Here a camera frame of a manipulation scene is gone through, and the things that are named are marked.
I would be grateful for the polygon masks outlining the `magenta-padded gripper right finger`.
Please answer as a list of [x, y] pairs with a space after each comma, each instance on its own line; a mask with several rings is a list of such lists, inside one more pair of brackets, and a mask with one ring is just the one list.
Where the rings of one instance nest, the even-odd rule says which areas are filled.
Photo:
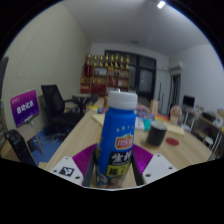
[[132, 167], [138, 186], [152, 183], [177, 171], [161, 153], [151, 154], [137, 145], [133, 145]]

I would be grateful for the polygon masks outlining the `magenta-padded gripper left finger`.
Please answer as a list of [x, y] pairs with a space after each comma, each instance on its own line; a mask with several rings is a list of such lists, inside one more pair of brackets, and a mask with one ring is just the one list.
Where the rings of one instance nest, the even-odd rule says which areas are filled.
[[63, 157], [50, 172], [79, 186], [89, 187], [95, 165], [94, 152], [97, 147], [98, 144], [93, 144], [73, 157]]

